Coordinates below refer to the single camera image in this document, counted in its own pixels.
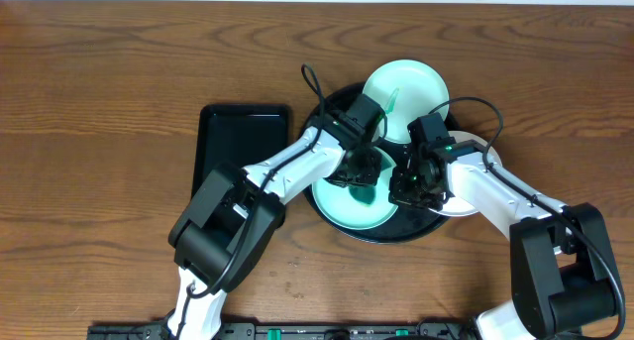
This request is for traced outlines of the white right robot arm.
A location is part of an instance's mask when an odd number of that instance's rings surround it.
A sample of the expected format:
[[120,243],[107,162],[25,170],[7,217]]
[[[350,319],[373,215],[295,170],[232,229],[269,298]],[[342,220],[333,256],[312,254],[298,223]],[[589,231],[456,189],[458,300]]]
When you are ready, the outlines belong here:
[[478,339],[580,339],[581,329],[615,317],[625,327],[624,291],[601,213],[569,206],[500,166],[481,143],[423,144],[392,171],[389,199],[441,208],[461,199],[509,241],[512,297],[475,319]]

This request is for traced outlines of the white plate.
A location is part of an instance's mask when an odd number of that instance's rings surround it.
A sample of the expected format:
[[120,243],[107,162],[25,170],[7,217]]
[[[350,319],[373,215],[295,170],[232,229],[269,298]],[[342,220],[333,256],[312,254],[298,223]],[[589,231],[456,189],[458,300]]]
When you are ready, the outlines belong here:
[[479,150],[445,164],[443,177],[446,191],[445,201],[437,211],[440,215],[470,216],[479,213],[477,207],[485,204],[484,197],[487,193],[497,191],[497,198],[501,198],[501,182],[495,181],[492,174],[486,173]]

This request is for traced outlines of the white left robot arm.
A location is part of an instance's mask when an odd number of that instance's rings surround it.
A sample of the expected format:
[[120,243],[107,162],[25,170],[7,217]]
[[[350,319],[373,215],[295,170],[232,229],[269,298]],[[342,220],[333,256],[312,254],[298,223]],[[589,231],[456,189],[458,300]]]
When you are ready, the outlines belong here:
[[192,196],[168,235],[180,289],[167,328],[175,339],[211,339],[229,292],[253,270],[285,205],[313,182],[346,168],[364,152],[375,127],[329,122],[311,126],[291,146],[254,165],[220,164]]

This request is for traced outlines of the green yellow sponge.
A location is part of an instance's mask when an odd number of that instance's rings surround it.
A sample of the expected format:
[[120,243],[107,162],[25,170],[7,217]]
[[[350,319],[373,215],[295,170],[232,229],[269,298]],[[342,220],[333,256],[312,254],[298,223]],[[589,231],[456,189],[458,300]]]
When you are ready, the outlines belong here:
[[358,203],[371,206],[376,200],[376,187],[375,186],[350,186],[350,196]]

